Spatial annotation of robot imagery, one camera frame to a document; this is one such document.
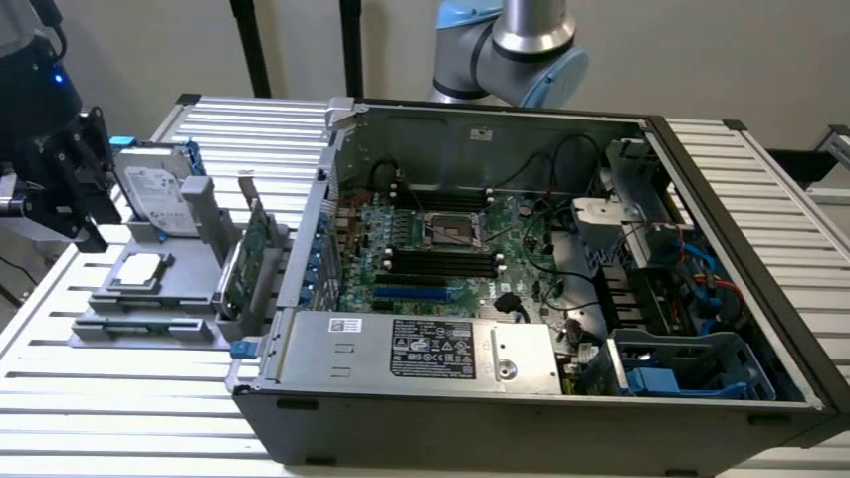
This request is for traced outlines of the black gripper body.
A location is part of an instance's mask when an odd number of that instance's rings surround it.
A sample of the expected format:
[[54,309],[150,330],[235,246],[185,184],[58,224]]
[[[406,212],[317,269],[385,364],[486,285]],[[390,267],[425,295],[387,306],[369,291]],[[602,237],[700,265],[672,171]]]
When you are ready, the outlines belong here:
[[2,58],[2,161],[19,162],[39,141],[51,146],[68,142],[79,131],[82,108],[51,41],[36,35]]

